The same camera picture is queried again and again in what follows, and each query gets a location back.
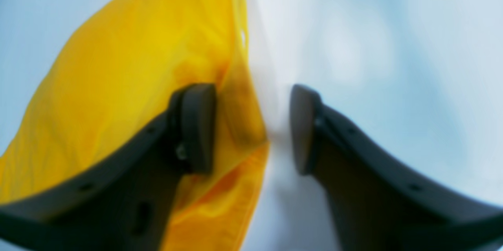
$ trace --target black plastic arm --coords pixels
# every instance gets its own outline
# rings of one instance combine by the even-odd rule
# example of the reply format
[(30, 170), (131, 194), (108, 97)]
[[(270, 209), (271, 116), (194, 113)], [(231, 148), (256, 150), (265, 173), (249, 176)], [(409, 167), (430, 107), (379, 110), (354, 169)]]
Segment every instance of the black plastic arm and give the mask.
[(183, 174), (212, 169), (212, 84), (175, 92), (115, 153), (40, 194), (0, 206), (0, 237), (36, 251), (156, 251)]
[(344, 251), (496, 250), (500, 207), (414, 171), (374, 143), (320, 95), (294, 86), (290, 125), (298, 172), (329, 194)]

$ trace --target yellow cloth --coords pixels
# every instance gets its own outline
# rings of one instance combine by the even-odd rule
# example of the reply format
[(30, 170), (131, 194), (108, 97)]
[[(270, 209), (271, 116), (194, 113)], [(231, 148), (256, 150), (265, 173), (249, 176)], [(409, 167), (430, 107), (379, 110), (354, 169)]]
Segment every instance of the yellow cloth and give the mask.
[(0, 158), (0, 203), (122, 146), (196, 82), (217, 86), (214, 173), (187, 176), (162, 250), (238, 250), (269, 144), (247, 65), (245, 0), (113, 0), (68, 40)]

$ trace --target yellow fabric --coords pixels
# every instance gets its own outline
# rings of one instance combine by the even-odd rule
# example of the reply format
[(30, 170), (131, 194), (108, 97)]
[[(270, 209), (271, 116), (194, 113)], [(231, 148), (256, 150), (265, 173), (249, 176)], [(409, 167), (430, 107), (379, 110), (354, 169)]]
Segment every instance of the yellow fabric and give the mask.
[(187, 176), (163, 250), (237, 250), (269, 144), (247, 65), (245, 0), (113, 0), (68, 40), (0, 159), (0, 203), (75, 176), (195, 82), (217, 86), (214, 173)]

